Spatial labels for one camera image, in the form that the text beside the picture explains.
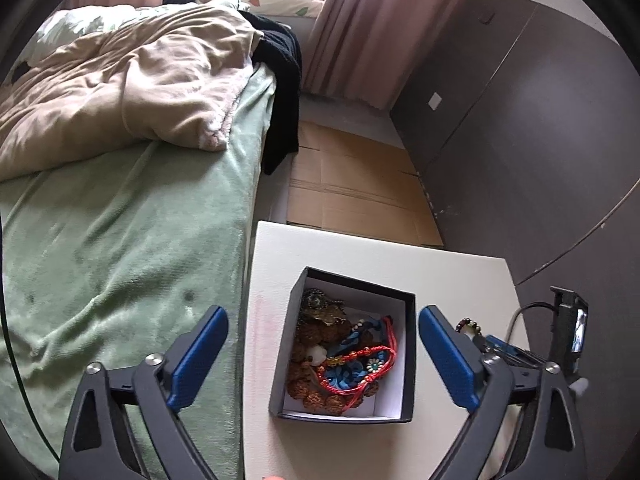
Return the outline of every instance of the metal bolt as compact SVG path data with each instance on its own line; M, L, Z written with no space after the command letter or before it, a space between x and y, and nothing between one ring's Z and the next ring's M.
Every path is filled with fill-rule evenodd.
M559 365L552 361L545 363L545 370L553 375L557 375L561 371Z
M497 355L494 355L494 354L485 355L482 358L482 361L484 361L484 364L487 364L487 365L493 365L493 364L497 363L499 360L500 360L500 358Z
M164 361L164 355L161 353L149 354L145 357L145 363L149 366L159 365L162 361Z
M102 365L99 362L89 363L86 367L86 372L89 375L97 374L100 370L102 370Z

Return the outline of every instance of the brown comforter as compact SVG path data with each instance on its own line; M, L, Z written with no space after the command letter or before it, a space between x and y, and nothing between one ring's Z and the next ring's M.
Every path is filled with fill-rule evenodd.
M260 34L202 5L59 48L0 104L0 181L141 139L225 149Z

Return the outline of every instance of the cardboard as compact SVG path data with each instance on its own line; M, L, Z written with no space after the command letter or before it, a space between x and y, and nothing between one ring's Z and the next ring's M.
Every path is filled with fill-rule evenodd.
M300 123L287 222L418 246L442 240L406 150Z
M287 369L293 346L300 301L306 288L319 288L331 298L344 300L344 311L350 320L371 316L391 316L396 335L396 362L380 379L380 389L372 397L341 416L313 413L301 400L286 392ZM415 395L415 296L407 292L361 282L346 276L307 267L293 286L282 331L278 361L270 398L270 413L279 418L338 424L385 424L409 422L414 413Z

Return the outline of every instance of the tabletop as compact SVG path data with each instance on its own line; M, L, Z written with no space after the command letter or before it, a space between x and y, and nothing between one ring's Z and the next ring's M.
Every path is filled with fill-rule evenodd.
M464 423L418 341L414 418L352 426L283 420L268 403L289 293L307 267L412 292L417 312L436 304L452 325L470 317L503 337L518 298L501 258L459 254L260 222L250 271L244 348L242 434L246 480L427 479ZM512 342L528 348L522 323ZM497 470L516 413L505 418L483 472Z

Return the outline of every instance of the light switch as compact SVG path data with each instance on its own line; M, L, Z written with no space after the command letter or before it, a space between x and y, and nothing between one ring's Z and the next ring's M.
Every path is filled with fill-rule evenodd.
M442 97L440 97L437 92L434 92L431 99L429 99L428 105L431 107L431 110L435 110L441 101Z

